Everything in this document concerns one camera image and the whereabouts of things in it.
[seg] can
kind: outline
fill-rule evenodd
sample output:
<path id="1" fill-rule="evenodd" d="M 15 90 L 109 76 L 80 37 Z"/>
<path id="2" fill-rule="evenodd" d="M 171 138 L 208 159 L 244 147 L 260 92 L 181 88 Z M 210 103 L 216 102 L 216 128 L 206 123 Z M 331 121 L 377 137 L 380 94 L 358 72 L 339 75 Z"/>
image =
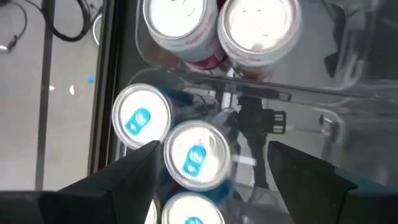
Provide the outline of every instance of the can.
<path id="1" fill-rule="evenodd" d="M 217 111 L 214 98 L 185 91 L 160 91 L 137 83 L 126 87 L 115 99 L 112 124 L 123 144 L 138 149 L 153 140 L 163 142 L 171 127 L 179 122 Z"/>
<path id="2" fill-rule="evenodd" d="M 154 196 L 152 201 L 150 202 L 147 217 L 145 219 L 145 224 L 158 224 L 161 219 L 160 205 L 157 200 L 157 197 Z"/>
<path id="3" fill-rule="evenodd" d="M 215 189 L 231 174 L 231 146 L 219 128 L 200 120 L 186 121 L 170 132 L 164 161 L 182 187 L 197 192 Z"/>
<path id="4" fill-rule="evenodd" d="M 228 0 L 218 18 L 221 45 L 235 72 L 248 78 L 270 75 L 301 29 L 298 0 Z"/>
<path id="5" fill-rule="evenodd" d="M 217 206 L 205 196 L 184 192 L 172 197 L 162 212 L 162 224 L 225 224 Z"/>
<path id="6" fill-rule="evenodd" d="M 152 38 L 189 67 L 210 70 L 226 58 L 215 0 L 144 0 L 142 11 Z"/>

